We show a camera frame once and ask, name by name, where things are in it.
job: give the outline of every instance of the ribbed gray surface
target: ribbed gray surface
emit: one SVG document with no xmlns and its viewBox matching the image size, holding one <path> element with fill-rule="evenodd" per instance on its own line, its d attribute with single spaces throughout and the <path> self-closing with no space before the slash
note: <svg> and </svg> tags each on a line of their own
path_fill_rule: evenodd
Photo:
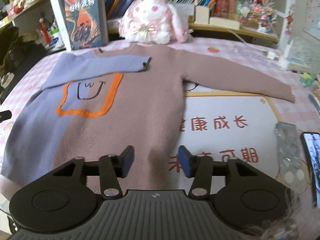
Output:
<svg viewBox="0 0 320 240">
<path fill-rule="evenodd" d="M 241 240 L 243 238 L 242 233 L 224 225 L 211 211 L 208 203 L 191 200 L 182 190 L 158 192 L 130 190 L 121 200 L 103 202 L 95 216 L 76 229 L 54 235 L 20 230 L 10 239 Z"/>
</svg>

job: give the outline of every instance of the sweater sleeve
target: sweater sleeve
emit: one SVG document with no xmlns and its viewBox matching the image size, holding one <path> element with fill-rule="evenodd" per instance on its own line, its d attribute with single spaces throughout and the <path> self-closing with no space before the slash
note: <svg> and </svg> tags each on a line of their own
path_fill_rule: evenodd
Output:
<svg viewBox="0 0 320 240">
<path fill-rule="evenodd" d="M 181 50 L 178 62 L 184 80 L 217 90 L 258 93 L 295 101 L 289 85 L 227 59 Z"/>
</svg>

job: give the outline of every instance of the toy figure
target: toy figure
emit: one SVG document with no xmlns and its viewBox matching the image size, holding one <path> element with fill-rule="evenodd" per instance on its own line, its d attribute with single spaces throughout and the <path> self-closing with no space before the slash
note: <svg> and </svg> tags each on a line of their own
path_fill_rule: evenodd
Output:
<svg viewBox="0 0 320 240">
<path fill-rule="evenodd" d="M 185 42 L 190 31 L 188 19 L 184 20 L 174 6 L 165 0 L 136 0 L 120 21 L 119 34 L 133 42 Z"/>
</svg>

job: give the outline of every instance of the phone screen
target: phone screen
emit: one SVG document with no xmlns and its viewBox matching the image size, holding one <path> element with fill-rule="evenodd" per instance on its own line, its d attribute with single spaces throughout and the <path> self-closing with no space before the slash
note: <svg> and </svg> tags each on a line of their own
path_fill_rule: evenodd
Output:
<svg viewBox="0 0 320 240">
<path fill-rule="evenodd" d="M 317 206 L 320 208 L 320 135 L 317 133 L 304 133 L 303 137 L 311 159 L 316 184 Z"/>
</svg>

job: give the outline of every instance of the phone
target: phone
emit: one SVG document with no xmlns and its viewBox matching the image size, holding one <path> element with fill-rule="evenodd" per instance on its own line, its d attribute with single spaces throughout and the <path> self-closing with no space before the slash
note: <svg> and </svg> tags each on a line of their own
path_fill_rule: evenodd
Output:
<svg viewBox="0 0 320 240">
<path fill-rule="evenodd" d="M 301 134 L 301 141 L 308 167 L 312 170 L 311 185 L 314 207 L 320 208 L 320 134 L 304 132 Z"/>
</svg>

